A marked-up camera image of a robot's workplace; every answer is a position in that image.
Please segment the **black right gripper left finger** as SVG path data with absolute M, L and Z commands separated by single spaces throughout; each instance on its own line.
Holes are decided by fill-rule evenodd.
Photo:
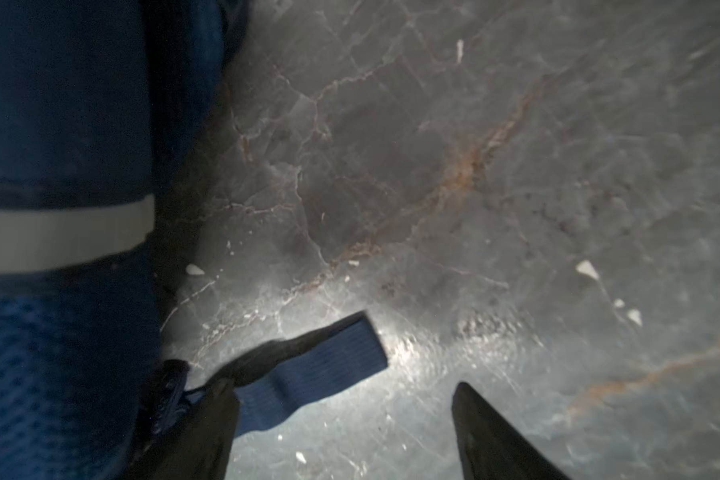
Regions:
M 202 400 L 120 476 L 122 479 L 223 479 L 240 403 L 232 384 L 213 382 Z

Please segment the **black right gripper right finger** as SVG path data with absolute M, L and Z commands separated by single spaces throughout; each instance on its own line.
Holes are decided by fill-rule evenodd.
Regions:
M 568 480 L 468 383 L 457 385 L 451 412 L 466 479 Z

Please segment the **navy blue student backpack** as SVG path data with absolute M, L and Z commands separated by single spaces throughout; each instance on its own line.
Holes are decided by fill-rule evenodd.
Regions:
M 188 389 L 161 360 L 156 209 L 246 33 L 245 1 L 0 1 L 0 479 L 122 479 L 211 384 L 235 438 L 384 370 L 363 314 Z

